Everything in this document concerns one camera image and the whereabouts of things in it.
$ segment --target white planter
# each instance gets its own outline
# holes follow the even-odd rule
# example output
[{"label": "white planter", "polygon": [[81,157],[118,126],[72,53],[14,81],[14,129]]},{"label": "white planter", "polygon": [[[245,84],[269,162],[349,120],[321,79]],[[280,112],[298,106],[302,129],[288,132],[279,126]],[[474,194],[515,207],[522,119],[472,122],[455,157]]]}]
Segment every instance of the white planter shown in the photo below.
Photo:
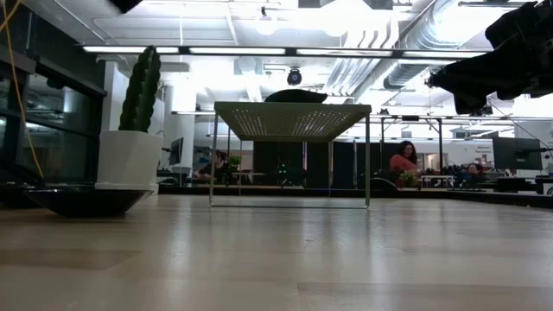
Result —
[{"label": "white planter", "polygon": [[163,137],[132,130],[100,134],[97,189],[157,191]]}]

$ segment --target window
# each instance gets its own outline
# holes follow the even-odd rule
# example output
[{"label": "window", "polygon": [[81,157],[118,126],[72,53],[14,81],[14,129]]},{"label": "window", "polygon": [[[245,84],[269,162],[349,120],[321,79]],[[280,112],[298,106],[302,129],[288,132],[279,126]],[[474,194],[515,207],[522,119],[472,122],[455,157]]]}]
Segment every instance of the window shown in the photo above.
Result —
[{"label": "window", "polygon": [[94,100],[63,83],[34,74],[29,77],[27,114],[72,130],[96,132],[98,105]]},{"label": "window", "polygon": [[6,134],[6,118],[0,117],[0,149],[3,147],[3,137]]},{"label": "window", "polygon": [[0,76],[0,109],[8,109],[10,80]]},{"label": "window", "polygon": [[[86,136],[68,133],[46,126],[27,123],[36,157],[48,182],[93,181],[94,156],[98,145]],[[19,163],[38,172],[33,159],[27,133],[22,140]]]}]

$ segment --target black object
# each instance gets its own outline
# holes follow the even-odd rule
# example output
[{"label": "black object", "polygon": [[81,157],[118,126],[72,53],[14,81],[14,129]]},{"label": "black object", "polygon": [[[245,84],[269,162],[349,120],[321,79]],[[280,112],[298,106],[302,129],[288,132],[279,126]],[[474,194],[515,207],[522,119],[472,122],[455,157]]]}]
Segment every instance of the black object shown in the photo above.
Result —
[{"label": "black object", "polygon": [[537,139],[493,137],[493,153],[496,169],[542,170]]},{"label": "black object", "polygon": [[115,5],[121,13],[125,14],[136,7],[142,0],[110,0],[110,2]]},{"label": "black object", "polygon": [[269,95],[266,99],[266,103],[311,103],[322,104],[327,100],[327,94],[321,94],[318,92],[310,92],[300,89],[281,90]]},{"label": "black object", "polygon": [[494,188],[497,192],[517,193],[518,191],[535,191],[536,185],[532,185],[525,178],[500,177],[496,180]]},{"label": "black object", "polygon": [[[536,193],[537,194],[544,194],[543,193],[543,184],[553,184],[553,177],[548,175],[538,175],[536,176]],[[547,189],[547,192],[545,194],[552,194],[553,193],[553,187]]]},{"label": "black object", "polygon": [[[302,170],[303,143],[253,143],[253,171],[264,173],[256,178],[264,185],[281,185],[289,178],[288,173],[298,173]],[[279,173],[282,167],[286,173]]]},{"label": "black object", "polygon": [[392,0],[364,0],[364,2],[373,10],[393,10],[394,5]]},{"label": "black object", "polygon": [[25,195],[27,186],[0,185],[0,207],[23,209],[41,207]]},{"label": "black object", "polygon": [[353,189],[353,165],[355,150],[353,143],[333,143],[333,189]]},{"label": "black object", "polygon": [[290,69],[290,73],[288,74],[286,81],[289,86],[297,86],[302,83],[302,74],[300,73],[300,69]]},{"label": "black object", "polygon": [[171,143],[171,154],[169,156],[169,165],[179,164],[181,162],[183,139],[179,138]]},{"label": "black object", "polygon": [[94,187],[61,187],[28,190],[25,194],[54,213],[68,218],[111,217],[125,214],[149,190],[96,190]]},{"label": "black object", "polygon": [[458,114],[486,105],[497,92],[502,100],[520,94],[539,98],[553,92],[553,9],[550,1],[525,3],[486,29],[493,51],[457,61],[432,73],[429,86],[454,94]]},{"label": "black object", "polygon": [[328,143],[308,143],[306,188],[328,188]]}]

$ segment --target yellow cable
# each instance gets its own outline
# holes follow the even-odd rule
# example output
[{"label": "yellow cable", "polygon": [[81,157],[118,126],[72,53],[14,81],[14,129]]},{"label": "yellow cable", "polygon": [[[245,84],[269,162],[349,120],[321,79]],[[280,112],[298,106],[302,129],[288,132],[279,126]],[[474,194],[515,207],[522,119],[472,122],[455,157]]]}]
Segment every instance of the yellow cable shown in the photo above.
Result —
[{"label": "yellow cable", "polygon": [[9,21],[10,21],[10,18],[16,12],[16,9],[19,6],[20,2],[21,2],[21,0],[17,0],[16,5],[14,6],[14,9],[8,15],[8,11],[6,9],[6,2],[5,2],[5,0],[3,0],[4,23],[2,24],[2,26],[0,26],[0,32],[2,32],[4,27],[6,28],[6,35],[8,36],[8,50],[10,51],[11,73],[14,75],[14,83],[16,85],[17,102],[19,103],[19,109],[21,110],[21,120],[23,121],[23,126],[25,127],[25,131],[27,132],[27,139],[29,140],[29,147],[31,148],[31,153],[33,154],[33,159],[35,160],[36,168],[38,168],[38,173],[40,174],[40,176],[42,178],[44,178],[44,174],[42,173],[41,164],[39,164],[38,159],[36,158],[35,147],[33,147],[33,141],[31,139],[31,133],[29,132],[29,129],[27,128],[27,120],[25,118],[25,109],[23,108],[23,102],[22,102],[22,99],[21,99],[21,92],[19,91],[19,83],[17,83],[17,73],[16,73],[16,63],[14,62],[14,52],[11,48],[11,35],[10,35]]},{"label": "yellow cable", "polygon": [[[3,2],[3,6],[5,8],[6,7],[6,1],[3,0],[2,2]],[[8,26],[8,22],[10,21],[11,17],[16,13],[16,10],[17,10],[17,7],[19,7],[19,4],[21,4],[21,0],[17,0],[16,5],[14,5],[13,9],[11,9],[11,12],[8,14],[7,17],[4,13],[4,15],[3,15],[4,21],[3,21],[2,25],[0,25],[0,33],[2,32],[4,27]]]}]

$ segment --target wooden floor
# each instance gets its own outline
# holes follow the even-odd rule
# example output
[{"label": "wooden floor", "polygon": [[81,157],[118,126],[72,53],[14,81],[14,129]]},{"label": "wooden floor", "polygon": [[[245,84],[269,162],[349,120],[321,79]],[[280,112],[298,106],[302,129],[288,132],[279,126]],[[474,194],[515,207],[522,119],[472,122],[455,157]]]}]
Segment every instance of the wooden floor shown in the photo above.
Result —
[{"label": "wooden floor", "polygon": [[209,209],[162,195],[121,219],[0,211],[2,311],[552,310],[552,294],[545,210]]}]

